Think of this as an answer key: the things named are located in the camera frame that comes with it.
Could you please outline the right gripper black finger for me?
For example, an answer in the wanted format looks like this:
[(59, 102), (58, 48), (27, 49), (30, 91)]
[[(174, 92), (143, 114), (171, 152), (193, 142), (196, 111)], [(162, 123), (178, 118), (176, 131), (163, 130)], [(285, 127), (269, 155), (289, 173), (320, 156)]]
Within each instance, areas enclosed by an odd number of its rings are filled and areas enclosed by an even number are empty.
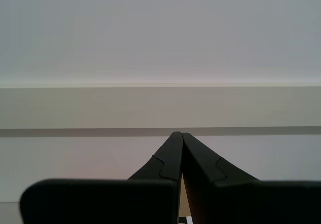
[(319, 181), (261, 181), (182, 133), (193, 223), (320, 223)]
[(183, 136), (172, 133), (126, 180), (47, 179), (20, 198), (23, 223), (177, 223)]

